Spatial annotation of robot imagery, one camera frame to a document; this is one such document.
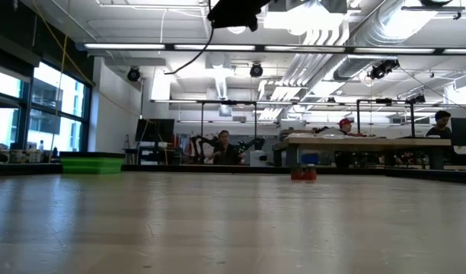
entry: glass window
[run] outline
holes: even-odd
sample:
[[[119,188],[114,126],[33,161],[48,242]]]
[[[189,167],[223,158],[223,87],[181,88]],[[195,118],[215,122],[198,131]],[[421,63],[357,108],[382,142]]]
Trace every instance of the glass window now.
[[[23,82],[0,72],[0,92],[13,97],[21,96]]]
[[[0,144],[16,142],[19,109],[0,108]]]
[[[62,75],[59,89],[60,77],[59,71],[40,63],[34,70],[32,102],[82,117],[85,86],[67,75]]]
[[[60,132],[60,120],[62,117],[57,117],[54,114],[44,113],[40,110],[30,111],[30,130],[35,132],[44,132],[53,134],[54,127],[56,134]]]
[[[44,113],[39,110],[30,112],[30,128],[28,129],[28,145],[38,147],[43,141],[43,149],[52,150],[53,127],[55,115]],[[58,151],[80,151],[81,150],[81,122],[57,117],[56,134],[53,146]]]

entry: workbench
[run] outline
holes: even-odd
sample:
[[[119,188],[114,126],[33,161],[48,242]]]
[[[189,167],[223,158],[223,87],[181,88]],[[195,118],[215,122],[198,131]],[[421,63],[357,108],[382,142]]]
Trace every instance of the workbench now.
[[[286,165],[298,164],[299,150],[318,151],[396,151],[408,148],[427,148],[430,169],[444,169],[444,150],[451,147],[446,139],[383,139],[355,138],[329,139],[322,137],[287,137],[272,147],[274,164],[282,166],[282,152],[286,151]]]

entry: computer monitor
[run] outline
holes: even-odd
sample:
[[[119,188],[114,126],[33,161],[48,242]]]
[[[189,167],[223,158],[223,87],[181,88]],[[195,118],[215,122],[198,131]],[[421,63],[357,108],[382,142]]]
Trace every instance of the computer monitor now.
[[[452,145],[466,146],[466,118],[452,118]]]
[[[174,119],[139,119],[135,141],[174,142],[174,122]]]

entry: woman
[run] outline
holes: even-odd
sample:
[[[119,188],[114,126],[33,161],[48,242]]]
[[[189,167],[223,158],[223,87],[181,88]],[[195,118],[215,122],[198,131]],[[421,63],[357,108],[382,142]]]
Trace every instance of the woman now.
[[[226,130],[218,134],[219,145],[215,147],[213,153],[208,157],[213,164],[240,164],[244,157],[235,146],[229,143],[230,133]]]

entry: red hat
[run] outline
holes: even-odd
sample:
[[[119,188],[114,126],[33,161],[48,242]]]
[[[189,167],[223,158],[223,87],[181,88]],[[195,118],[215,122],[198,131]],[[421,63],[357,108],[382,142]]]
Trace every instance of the red hat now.
[[[338,125],[340,125],[340,126],[351,125],[351,124],[352,124],[352,122],[348,118],[344,118],[338,123]]]

